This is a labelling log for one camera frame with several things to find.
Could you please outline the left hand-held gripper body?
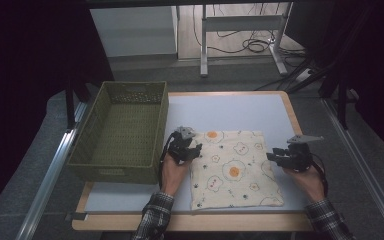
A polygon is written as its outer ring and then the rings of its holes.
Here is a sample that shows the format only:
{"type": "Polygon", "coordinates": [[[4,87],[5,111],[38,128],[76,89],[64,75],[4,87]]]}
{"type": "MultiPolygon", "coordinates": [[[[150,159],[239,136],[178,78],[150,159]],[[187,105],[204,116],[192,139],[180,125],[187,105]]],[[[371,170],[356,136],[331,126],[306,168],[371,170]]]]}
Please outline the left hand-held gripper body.
{"type": "Polygon", "coordinates": [[[190,127],[178,127],[172,134],[173,140],[169,144],[168,153],[177,164],[183,164],[189,155],[197,155],[190,148],[195,133],[190,127]]]}

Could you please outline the black tripod stand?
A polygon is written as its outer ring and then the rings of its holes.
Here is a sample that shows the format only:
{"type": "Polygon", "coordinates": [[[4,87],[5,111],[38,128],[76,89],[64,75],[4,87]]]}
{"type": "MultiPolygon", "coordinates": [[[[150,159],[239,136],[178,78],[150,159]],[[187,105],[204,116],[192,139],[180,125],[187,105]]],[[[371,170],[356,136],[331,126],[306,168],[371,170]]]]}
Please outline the black tripod stand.
{"type": "Polygon", "coordinates": [[[330,98],[334,92],[337,92],[336,99],[336,118],[345,129],[348,128],[346,122],[346,106],[348,103],[347,84],[344,67],[341,63],[333,61],[323,68],[317,68],[313,74],[305,78],[301,82],[290,86],[296,80],[299,74],[304,72],[304,69],[311,66],[312,58],[306,58],[290,73],[287,73],[280,79],[268,82],[256,88],[256,91],[262,90],[270,85],[277,84],[277,90],[285,91],[288,94],[294,94],[312,83],[325,78],[322,85],[318,89],[318,96],[321,98],[330,98]]]}

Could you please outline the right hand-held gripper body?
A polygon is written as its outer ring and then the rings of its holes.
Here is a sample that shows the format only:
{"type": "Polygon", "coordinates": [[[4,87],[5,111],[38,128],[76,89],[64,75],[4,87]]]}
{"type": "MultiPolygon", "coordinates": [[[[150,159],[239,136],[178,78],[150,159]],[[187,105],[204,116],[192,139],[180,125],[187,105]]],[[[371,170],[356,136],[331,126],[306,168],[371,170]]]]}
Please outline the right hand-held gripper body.
{"type": "Polygon", "coordinates": [[[284,159],[282,167],[295,172],[307,171],[315,164],[308,143],[321,140],[323,140],[322,136],[308,135],[295,135],[288,139],[289,155],[284,159]]]}

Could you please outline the dark curtain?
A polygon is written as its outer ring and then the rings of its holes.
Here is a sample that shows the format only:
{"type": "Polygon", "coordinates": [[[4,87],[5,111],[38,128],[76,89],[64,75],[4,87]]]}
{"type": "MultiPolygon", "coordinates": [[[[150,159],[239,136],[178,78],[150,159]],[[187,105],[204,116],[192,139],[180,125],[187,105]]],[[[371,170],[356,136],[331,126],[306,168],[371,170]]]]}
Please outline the dark curtain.
{"type": "Polygon", "coordinates": [[[384,0],[298,0],[286,35],[318,68],[342,64],[356,110],[384,141],[384,0]]]}
{"type": "Polygon", "coordinates": [[[0,0],[0,194],[46,115],[48,100],[112,80],[87,0],[0,0]]]}

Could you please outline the white power strip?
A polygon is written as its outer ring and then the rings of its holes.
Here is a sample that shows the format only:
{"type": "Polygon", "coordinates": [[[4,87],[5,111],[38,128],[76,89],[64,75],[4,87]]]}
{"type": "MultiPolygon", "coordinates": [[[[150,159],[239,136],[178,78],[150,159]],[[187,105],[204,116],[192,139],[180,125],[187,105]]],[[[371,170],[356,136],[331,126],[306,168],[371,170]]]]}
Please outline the white power strip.
{"type": "Polygon", "coordinates": [[[302,81],[306,80],[307,78],[309,78],[312,74],[313,74],[313,71],[311,69],[307,68],[296,77],[296,81],[302,82],[302,81]]]}

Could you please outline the cream printed cloth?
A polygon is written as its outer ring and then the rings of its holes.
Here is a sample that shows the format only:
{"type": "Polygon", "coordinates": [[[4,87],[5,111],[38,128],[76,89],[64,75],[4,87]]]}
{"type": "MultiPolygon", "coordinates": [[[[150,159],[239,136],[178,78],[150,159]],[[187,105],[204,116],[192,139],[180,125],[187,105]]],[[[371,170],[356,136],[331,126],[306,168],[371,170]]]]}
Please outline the cream printed cloth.
{"type": "Polygon", "coordinates": [[[202,146],[191,164],[193,210],[284,204],[260,131],[198,133],[192,145],[202,146]]]}

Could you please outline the aluminium rail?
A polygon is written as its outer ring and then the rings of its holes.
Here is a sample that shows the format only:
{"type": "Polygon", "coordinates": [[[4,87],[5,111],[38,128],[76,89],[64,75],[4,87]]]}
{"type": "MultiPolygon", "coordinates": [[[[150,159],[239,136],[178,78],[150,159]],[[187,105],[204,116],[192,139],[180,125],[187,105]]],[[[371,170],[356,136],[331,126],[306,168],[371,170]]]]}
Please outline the aluminium rail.
{"type": "Polygon", "coordinates": [[[335,109],[333,103],[330,100],[322,99],[321,103],[323,104],[326,112],[329,115],[329,118],[339,135],[339,138],[343,142],[348,154],[356,166],[357,171],[359,172],[362,181],[366,185],[372,199],[377,205],[382,217],[384,218],[384,190],[380,186],[373,172],[369,168],[369,165],[366,162],[366,159],[363,157],[362,152],[356,145],[354,139],[348,130],[346,130],[340,121],[337,118],[337,110],[335,109]]]}
{"type": "Polygon", "coordinates": [[[59,175],[65,165],[69,149],[74,142],[74,138],[78,131],[78,125],[86,112],[87,106],[87,103],[79,103],[77,105],[73,114],[74,126],[64,132],[15,240],[32,240],[59,175]]]}

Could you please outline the grey table corner clip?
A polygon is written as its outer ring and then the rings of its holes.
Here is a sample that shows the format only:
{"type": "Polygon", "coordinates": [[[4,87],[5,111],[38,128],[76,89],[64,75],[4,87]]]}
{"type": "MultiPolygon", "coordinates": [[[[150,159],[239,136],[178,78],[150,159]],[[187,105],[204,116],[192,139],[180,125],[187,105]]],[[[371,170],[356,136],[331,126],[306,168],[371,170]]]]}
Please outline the grey table corner clip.
{"type": "Polygon", "coordinates": [[[65,216],[66,221],[80,220],[84,221],[88,217],[87,213],[79,213],[79,212],[69,212],[65,216]]]}

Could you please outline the green woven basket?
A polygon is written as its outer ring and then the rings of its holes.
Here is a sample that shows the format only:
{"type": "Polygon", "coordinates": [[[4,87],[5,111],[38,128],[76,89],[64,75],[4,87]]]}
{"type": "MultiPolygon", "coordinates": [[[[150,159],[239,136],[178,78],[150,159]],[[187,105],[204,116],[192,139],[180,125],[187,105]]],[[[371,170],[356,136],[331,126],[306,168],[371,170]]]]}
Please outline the green woven basket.
{"type": "Polygon", "coordinates": [[[84,181],[156,184],[168,107],[164,81],[103,83],[68,167],[84,181]]]}

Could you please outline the person's right hand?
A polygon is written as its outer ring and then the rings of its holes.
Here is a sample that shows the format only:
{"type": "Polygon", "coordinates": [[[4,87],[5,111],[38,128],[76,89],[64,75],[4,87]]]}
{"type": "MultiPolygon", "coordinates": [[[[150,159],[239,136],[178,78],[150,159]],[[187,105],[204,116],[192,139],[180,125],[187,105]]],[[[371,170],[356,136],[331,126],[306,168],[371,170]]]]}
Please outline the person's right hand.
{"type": "Polygon", "coordinates": [[[307,195],[311,203],[322,201],[326,198],[321,176],[314,167],[305,172],[295,172],[290,169],[283,171],[291,176],[297,186],[307,195]]]}

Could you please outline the white metal desk frame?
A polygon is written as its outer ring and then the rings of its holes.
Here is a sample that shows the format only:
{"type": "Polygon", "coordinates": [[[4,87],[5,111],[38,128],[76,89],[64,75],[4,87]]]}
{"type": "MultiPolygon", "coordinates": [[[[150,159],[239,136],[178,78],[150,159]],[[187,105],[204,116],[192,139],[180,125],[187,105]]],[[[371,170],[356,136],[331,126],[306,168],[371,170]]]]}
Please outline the white metal desk frame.
{"type": "Polygon", "coordinates": [[[206,42],[208,32],[266,30],[276,31],[275,39],[269,43],[269,50],[280,75],[286,76],[287,69],[280,56],[279,49],[291,6],[292,3],[288,2],[286,9],[280,15],[207,17],[206,6],[203,5],[201,18],[200,75],[202,77],[208,75],[206,42]]]}

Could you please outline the white cabinet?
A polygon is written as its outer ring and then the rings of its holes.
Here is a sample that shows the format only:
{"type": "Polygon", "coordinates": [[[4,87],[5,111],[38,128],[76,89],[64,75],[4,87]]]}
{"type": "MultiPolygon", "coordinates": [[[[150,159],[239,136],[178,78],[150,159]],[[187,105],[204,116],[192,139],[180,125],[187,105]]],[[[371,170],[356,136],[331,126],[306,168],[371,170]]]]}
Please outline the white cabinet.
{"type": "Polygon", "coordinates": [[[108,57],[177,53],[174,6],[91,9],[108,57]]]}

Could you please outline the person's left hand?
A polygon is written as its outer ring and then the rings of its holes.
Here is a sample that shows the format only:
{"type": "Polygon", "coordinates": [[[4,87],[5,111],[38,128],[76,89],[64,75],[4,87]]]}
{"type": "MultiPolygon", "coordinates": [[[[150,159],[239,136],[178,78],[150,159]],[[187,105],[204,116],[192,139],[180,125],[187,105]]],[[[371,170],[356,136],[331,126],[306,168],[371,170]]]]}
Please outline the person's left hand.
{"type": "Polygon", "coordinates": [[[170,196],[175,196],[183,179],[189,172],[191,162],[177,164],[173,157],[167,154],[163,160],[161,191],[170,196]]]}

